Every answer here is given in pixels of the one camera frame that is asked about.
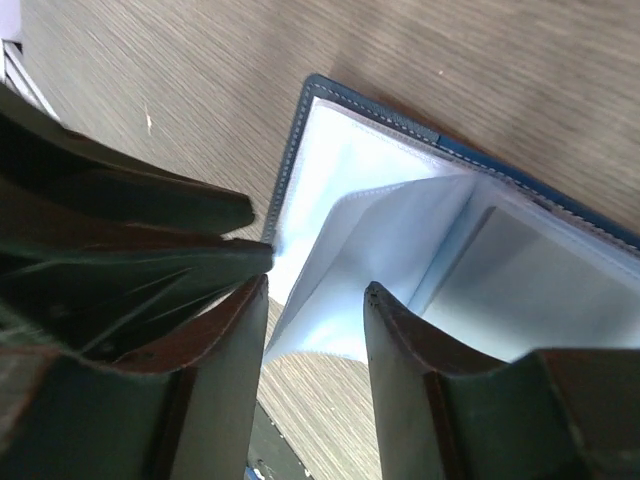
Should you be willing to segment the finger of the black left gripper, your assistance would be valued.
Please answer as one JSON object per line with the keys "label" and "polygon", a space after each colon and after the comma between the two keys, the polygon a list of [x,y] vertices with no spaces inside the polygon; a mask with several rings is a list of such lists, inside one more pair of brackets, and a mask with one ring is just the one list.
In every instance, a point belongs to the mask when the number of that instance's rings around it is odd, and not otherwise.
{"label": "finger of the black left gripper", "polygon": [[1,344],[114,360],[271,267],[255,241],[4,219]]}
{"label": "finger of the black left gripper", "polygon": [[250,225],[248,196],[187,178],[72,131],[1,89],[1,176],[92,217],[222,235]]}

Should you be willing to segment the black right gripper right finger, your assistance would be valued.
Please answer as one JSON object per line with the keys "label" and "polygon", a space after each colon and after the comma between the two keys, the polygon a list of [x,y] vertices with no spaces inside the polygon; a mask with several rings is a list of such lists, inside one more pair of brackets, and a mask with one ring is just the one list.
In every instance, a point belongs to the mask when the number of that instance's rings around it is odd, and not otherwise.
{"label": "black right gripper right finger", "polygon": [[537,349],[505,363],[382,284],[363,319],[386,479],[635,479],[639,354]]}

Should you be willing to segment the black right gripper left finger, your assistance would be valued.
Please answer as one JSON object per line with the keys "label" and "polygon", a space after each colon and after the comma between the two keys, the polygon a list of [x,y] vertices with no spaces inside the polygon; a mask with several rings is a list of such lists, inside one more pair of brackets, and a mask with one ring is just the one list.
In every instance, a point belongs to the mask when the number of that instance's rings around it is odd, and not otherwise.
{"label": "black right gripper left finger", "polygon": [[5,479],[240,479],[268,316],[257,276],[113,364],[1,351]]}

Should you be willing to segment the blue leather card holder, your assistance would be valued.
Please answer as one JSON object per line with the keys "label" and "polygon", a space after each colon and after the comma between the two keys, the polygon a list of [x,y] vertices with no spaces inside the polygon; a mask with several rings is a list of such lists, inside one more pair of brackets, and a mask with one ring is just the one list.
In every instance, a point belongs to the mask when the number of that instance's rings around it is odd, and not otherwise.
{"label": "blue leather card holder", "polygon": [[263,238],[283,307],[266,361],[364,361],[373,282],[503,361],[639,345],[636,233],[319,74],[302,87]]}

